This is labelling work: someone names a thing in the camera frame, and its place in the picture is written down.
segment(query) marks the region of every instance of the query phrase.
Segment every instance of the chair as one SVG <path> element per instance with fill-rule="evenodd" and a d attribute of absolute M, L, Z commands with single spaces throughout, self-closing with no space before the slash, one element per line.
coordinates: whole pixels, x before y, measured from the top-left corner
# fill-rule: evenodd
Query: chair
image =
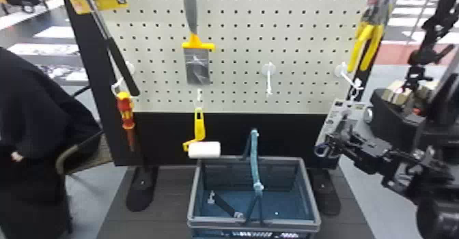
<path fill-rule="evenodd" d="M 89 86 L 86 86 L 75 93 L 73 93 L 73 97 L 76 97 L 83 92 L 87 91 L 90 89 Z M 74 153 L 78 152 L 79 149 L 82 147 L 85 147 L 87 144 L 93 142 L 94 140 L 97 140 L 100 138 L 99 146 L 98 149 L 86 160 L 84 160 L 81 163 L 78 163 L 77 166 L 73 166 L 69 169 L 65 168 L 65 161 L 68 159 L 69 156 L 73 155 Z M 93 167 L 97 167 L 100 165 L 103 165 L 105 163 L 110 163 L 112 162 L 111 154 L 110 154 L 110 149 L 107 143 L 107 139 L 105 138 L 105 135 L 103 131 L 99 131 L 90 138 L 84 140 L 84 142 L 78 144 L 78 145 L 73 145 L 72 147 L 68 148 L 66 151 L 62 152 L 59 157 L 57 157 L 57 160 L 55 162 L 55 168 L 57 170 L 57 173 L 62 177 L 62 186 L 64 190 L 66 189 L 66 176 L 67 175 L 72 175 L 73 173 L 79 172 L 79 171 L 84 171 L 86 169 L 91 169 Z M 68 195 L 67 192 L 65 192 L 65 204 L 67 206 L 67 232 L 71 234 L 73 232 L 73 225 L 72 225 L 72 217 L 70 215 L 70 204 L 68 201 Z"/>

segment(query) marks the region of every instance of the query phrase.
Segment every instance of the white roller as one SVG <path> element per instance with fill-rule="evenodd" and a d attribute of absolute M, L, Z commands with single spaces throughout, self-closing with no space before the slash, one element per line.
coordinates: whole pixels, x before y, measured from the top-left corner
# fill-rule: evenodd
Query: white roller
<path fill-rule="evenodd" d="M 218 158 L 220 157 L 220 142 L 190 143 L 189 158 Z"/>

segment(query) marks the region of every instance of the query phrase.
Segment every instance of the pliers handle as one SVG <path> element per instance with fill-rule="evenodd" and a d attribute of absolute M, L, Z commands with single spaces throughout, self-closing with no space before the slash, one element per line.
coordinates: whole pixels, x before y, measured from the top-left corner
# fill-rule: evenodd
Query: pliers handle
<path fill-rule="evenodd" d="M 379 42 L 383 38 L 384 27 L 384 25 L 371 25 L 368 22 L 361 22 L 359 24 L 359 27 L 357 28 L 357 41 L 354 44 L 354 49 L 352 50 L 352 55 L 350 56 L 348 72 L 353 72 L 355 70 L 363 43 L 371 39 L 370 47 L 368 48 L 360 65 L 361 71 L 368 69 L 370 62 L 378 49 Z"/>

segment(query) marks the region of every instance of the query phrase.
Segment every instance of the basket handle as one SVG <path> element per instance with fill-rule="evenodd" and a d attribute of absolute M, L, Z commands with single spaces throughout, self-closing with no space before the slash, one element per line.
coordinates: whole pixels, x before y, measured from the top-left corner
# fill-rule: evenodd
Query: basket handle
<path fill-rule="evenodd" d="M 252 172 L 253 180 L 253 189 L 255 191 L 255 197 L 251 200 L 247 211 L 245 212 L 245 223 L 250 221 L 250 216 L 252 215 L 255 204 L 258 201 L 258 208 L 260 213 L 260 224 L 263 223 L 263 211 L 262 211 L 262 197 L 264 186 L 260 180 L 260 173 L 258 172 L 258 130 L 256 128 L 252 129 L 250 136 L 247 138 L 247 143 L 245 145 L 244 154 L 242 155 L 241 160 L 245 160 L 249 155 L 250 150 L 250 166 Z"/>

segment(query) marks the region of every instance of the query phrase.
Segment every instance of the yellow tag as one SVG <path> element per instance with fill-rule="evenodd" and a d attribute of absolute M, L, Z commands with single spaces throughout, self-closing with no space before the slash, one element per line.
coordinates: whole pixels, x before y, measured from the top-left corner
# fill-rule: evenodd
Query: yellow tag
<path fill-rule="evenodd" d="M 91 12 L 91 8 L 86 0 L 70 0 L 70 2 L 77 14 L 88 14 Z"/>
<path fill-rule="evenodd" d="M 86 0 L 70 0 L 70 2 L 77 14 L 89 14 L 91 12 L 91 8 Z M 94 2 L 96 2 L 99 10 L 119 9 L 128 6 L 127 3 L 118 3 L 118 0 L 94 0 Z"/>
<path fill-rule="evenodd" d="M 195 138 L 183 143 L 183 150 L 188 151 L 190 143 L 202 141 L 206 138 L 206 127 L 204 126 L 204 112 L 202 108 L 195 108 Z"/>

